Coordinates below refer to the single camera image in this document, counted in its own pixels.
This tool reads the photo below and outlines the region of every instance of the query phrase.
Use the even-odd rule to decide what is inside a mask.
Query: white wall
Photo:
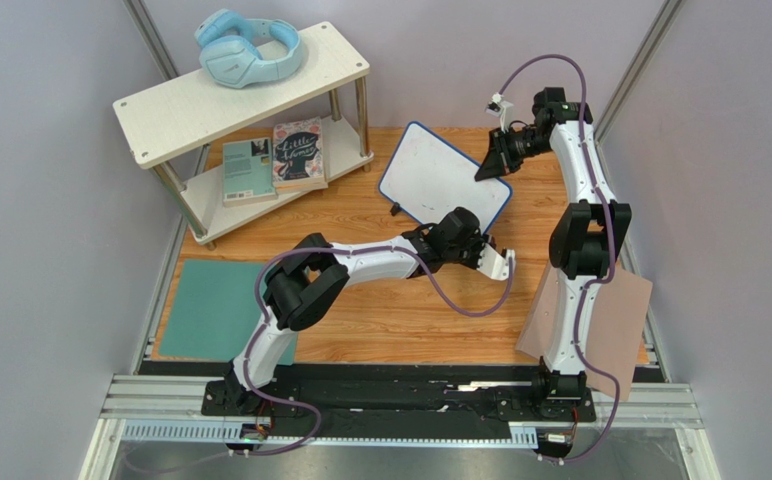
[[[114,100],[161,80],[121,2],[0,1],[0,479],[78,475],[178,218]]]
[[[520,64],[544,53],[572,56],[590,79],[594,115],[607,105],[662,3],[661,0],[145,0],[180,73],[200,68],[193,33],[220,8],[249,18],[281,18],[298,28],[329,20],[371,63],[373,126],[486,126],[490,96]],[[531,67],[508,89],[530,120],[531,100],[545,86],[578,96],[578,78],[559,61]],[[354,112],[353,87],[342,90]],[[277,118],[329,112],[319,98]]]
[[[723,478],[772,478],[772,2],[688,1],[603,150]]]

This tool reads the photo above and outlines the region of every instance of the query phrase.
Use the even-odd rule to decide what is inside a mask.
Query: light blue headphones
[[[288,54],[277,60],[262,60],[252,43],[255,37],[278,40]],[[215,82],[227,87],[279,80],[297,71],[303,62],[300,35],[282,20],[247,20],[224,8],[207,18],[194,38],[202,49],[200,65]]]

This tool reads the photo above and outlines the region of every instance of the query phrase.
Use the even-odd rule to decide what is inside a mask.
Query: book cover
[[[321,119],[274,127],[273,183],[280,192],[327,187]]]
[[[223,206],[275,200],[271,174],[271,139],[223,144]]]

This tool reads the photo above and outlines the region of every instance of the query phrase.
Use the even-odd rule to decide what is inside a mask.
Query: white board surface
[[[380,193],[421,224],[439,223],[455,208],[466,208],[486,233],[513,189],[501,179],[476,182],[478,166],[424,125],[410,122],[380,179]]]

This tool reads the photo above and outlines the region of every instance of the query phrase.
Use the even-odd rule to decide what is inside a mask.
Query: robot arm
[[[563,88],[545,88],[535,95],[534,122],[521,130],[510,128],[517,123],[510,122],[512,106],[496,94],[487,107],[488,112],[506,120],[490,132],[489,151],[475,180],[509,175],[520,169],[525,158],[550,150],[560,162],[569,205],[549,241],[549,259],[556,268],[558,304],[552,340],[540,359],[535,384],[537,396],[543,401],[558,406],[577,405],[586,389],[586,374],[576,352],[575,339],[581,350],[586,351],[590,318],[601,287],[591,280],[604,277],[610,262],[616,261],[610,258],[606,229],[613,229],[614,251],[619,252],[631,221],[631,208],[616,201],[605,181],[593,143],[589,107],[585,105],[583,114],[586,146],[583,149],[579,131],[581,104],[567,102]],[[605,225],[600,193],[610,208],[610,226]],[[602,227],[601,232],[589,230],[593,222]],[[585,288],[587,295],[579,321],[578,304]]]
[[[268,318],[262,315],[247,347],[232,361],[237,381],[245,390],[249,390],[247,379],[255,388],[270,383],[280,356],[298,332],[321,320],[346,287],[424,275],[418,260],[431,272],[446,263],[459,263],[494,280],[506,280],[509,264],[514,262],[514,252],[505,250],[499,255],[492,238],[480,233],[477,217],[463,208],[452,211],[439,224],[423,225],[383,242],[327,243],[320,234],[313,234],[295,249],[312,247],[344,253],[292,255],[268,272],[264,294]],[[310,272],[319,275],[310,281]]]

